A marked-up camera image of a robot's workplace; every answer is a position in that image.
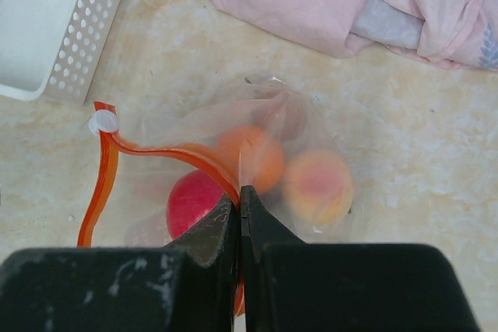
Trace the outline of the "red apple toy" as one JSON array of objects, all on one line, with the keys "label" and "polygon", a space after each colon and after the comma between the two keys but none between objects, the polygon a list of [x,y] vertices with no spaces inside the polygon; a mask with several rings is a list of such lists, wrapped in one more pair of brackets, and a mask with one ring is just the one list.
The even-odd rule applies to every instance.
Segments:
[{"label": "red apple toy", "polygon": [[167,201],[167,228],[171,239],[178,238],[205,217],[223,195],[221,186],[202,170],[181,177]]}]

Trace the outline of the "orange fruit toy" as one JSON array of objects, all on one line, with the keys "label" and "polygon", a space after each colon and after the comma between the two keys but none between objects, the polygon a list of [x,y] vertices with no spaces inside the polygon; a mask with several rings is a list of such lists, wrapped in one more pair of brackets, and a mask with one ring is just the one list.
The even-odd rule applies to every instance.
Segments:
[{"label": "orange fruit toy", "polygon": [[258,126],[246,124],[225,131],[216,141],[216,150],[240,185],[252,185],[259,194],[276,187],[284,173],[281,143]]}]

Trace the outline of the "peach toy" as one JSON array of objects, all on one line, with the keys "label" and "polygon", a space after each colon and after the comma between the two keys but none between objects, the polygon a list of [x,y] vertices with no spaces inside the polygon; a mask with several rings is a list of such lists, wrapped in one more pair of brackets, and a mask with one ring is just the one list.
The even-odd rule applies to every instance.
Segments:
[{"label": "peach toy", "polygon": [[310,225],[340,221],[351,208],[353,195],[349,164],[337,152],[305,151],[286,167],[283,199],[294,216]]}]

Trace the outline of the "clear orange zip bag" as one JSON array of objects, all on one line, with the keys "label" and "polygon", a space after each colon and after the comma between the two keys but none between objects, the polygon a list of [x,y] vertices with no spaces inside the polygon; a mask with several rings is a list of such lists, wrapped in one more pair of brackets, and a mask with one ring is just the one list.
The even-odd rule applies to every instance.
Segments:
[{"label": "clear orange zip bag", "polygon": [[128,233],[133,246],[159,246],[199,226],[217,204],[239,204],[249,187],[292,232],[317,239],[349,213],[352,171],[310,101],[275,78],[223,88],[181,119],[140,115],[97,102],[89,121],[100,168],[78,244],[89,246],[105,209],[137,215],[162,208]]}]

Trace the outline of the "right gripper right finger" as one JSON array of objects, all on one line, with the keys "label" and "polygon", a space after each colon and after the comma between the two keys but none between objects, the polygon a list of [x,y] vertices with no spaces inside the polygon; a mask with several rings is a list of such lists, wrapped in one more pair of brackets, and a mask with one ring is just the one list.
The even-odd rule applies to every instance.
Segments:
[{"label": "right gripper right finger", "polygon": [[240,192],[249,331],[477,331],[451,263],[419,243],[305,243]]}]

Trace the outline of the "brown passion fruit toy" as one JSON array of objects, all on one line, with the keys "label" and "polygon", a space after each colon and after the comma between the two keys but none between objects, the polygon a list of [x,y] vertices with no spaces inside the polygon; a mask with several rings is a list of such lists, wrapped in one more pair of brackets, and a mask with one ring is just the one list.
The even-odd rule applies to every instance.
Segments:
[{"label": "brown passion fruit toy", "polygon": [[281,141],[299,137],[307,125],[307,112],[301,104],[277,103],[268,118],[268,129]]}]

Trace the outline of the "pink crumpled cloth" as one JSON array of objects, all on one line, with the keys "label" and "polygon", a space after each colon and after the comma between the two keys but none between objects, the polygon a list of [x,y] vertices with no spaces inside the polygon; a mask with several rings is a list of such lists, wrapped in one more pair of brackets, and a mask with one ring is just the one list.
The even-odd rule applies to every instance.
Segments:
[{"label": "pink crumpled cloth", "polygon": [[497,67],[497,0],[210,0],[221,12],[335,58],[379,43],[442,65]]}]

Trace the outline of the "white perforated plastic basket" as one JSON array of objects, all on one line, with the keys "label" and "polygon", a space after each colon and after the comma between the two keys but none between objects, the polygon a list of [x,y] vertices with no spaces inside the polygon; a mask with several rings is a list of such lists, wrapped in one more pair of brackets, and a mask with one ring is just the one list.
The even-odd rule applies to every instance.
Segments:
[{"label": "white perforated plastic basket", "polygon": [[120,0],[1,0],[1,94],[81,105]]}]

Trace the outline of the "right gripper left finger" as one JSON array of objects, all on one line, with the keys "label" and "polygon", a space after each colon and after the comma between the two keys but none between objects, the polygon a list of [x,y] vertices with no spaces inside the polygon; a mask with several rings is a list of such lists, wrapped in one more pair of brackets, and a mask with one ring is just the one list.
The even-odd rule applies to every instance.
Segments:
[{"label": "right gripper left finger", "polygon": [[19,250],[1,266],[1,329],[231,331],[237,256],[227,198],[164,247]]}]

